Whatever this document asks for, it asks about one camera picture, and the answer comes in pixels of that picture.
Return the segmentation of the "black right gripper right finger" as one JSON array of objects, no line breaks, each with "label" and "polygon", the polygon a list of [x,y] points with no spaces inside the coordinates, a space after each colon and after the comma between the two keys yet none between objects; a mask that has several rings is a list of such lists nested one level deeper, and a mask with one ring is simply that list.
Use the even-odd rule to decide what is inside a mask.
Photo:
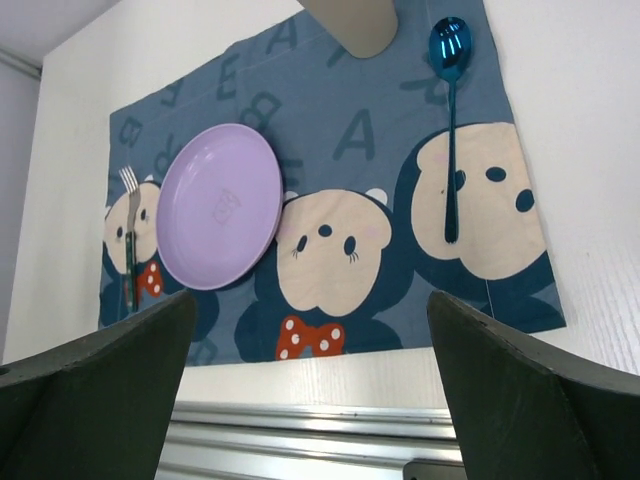
[{"label": "black right gripper right finger", "polygon": [[445,292],[429,296],[427,318],[468,478],[638,478],[638,376]]}]

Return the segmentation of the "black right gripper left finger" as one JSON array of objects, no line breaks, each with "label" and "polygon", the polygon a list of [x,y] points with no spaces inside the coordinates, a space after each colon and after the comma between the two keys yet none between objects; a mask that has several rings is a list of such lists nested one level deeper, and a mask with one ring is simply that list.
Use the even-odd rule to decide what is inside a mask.
[{"label": "black right gripper left finger", "polygon": [[181,291],[2,366],[2,478],[154,478],[195,324]]}]

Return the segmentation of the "blue handled fork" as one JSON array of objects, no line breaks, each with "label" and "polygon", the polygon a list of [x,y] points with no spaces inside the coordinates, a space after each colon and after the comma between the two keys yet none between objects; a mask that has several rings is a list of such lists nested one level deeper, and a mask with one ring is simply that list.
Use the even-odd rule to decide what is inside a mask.
[{"label": "blue handled fork", "polygon": [[135,221],[137,209],[140,205],[140,191],[138,180],[130,166],[121,168],[119,175],[125,186],[129,200],[126,222],[127,231],[125,234],[127,308],[130,312],[136,312],[138,310],[138,297],[136,288]]}]

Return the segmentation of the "purple plate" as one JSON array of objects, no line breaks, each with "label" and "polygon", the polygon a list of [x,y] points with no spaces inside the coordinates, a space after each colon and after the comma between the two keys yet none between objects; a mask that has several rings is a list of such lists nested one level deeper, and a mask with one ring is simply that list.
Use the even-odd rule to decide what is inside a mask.
[{"label": "purple plate", "polygon": [[226,287],[264,255],[282,204],[279,164],[260,133],[238,123],[206,129],[177,154],[162,181],[161,260],[186,287]]}]

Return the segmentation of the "blue cartoon bear placemat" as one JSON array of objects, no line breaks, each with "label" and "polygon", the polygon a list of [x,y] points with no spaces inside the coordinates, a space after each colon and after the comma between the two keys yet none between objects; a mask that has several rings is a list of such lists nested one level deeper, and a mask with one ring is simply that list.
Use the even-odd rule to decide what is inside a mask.
[{"label": "blue cartoon bear placemat", "polygon": [[[193,293],[191,365],[427,347],[426,302],[436,290],[526,333],[565,326],[483,3],[395,8],[396,36],[373,58],[353,57],[300,12],[111,115],[101,327],[130,313],[126,166],[140,191],[138,305]],[[453,244],[444,238],[448,85],[428,55],[432,28],[449,16],[463,19],[473,39],[457,82]],[[161,184],[189,141],[227,123],[256,130],[273,149],[282,211],[248,273],[195,290],[159,255]]]}]

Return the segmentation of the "blue metal spoon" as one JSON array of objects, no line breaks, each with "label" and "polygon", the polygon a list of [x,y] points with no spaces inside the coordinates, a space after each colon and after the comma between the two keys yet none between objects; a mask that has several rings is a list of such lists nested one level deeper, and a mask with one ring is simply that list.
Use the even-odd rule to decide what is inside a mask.
[{"label": "blue metal spoon", "polygon": [[442,18],[431,30],[428,47],[432,69],[448,85],[449,131],[444,238],[447,243],[453,244],[459,237],[455,140],[457,82],[471,60],[471,30],[459,17]]}]

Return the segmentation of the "beige cup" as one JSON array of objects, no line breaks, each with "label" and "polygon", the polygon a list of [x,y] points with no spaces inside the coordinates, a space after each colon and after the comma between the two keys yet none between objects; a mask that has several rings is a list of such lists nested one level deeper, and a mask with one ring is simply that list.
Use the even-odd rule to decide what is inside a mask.
[{"label": "beige cup", "polygon": [[299,0],[353,57],[368,59],[382,53],[398,31],[392,0]]}]

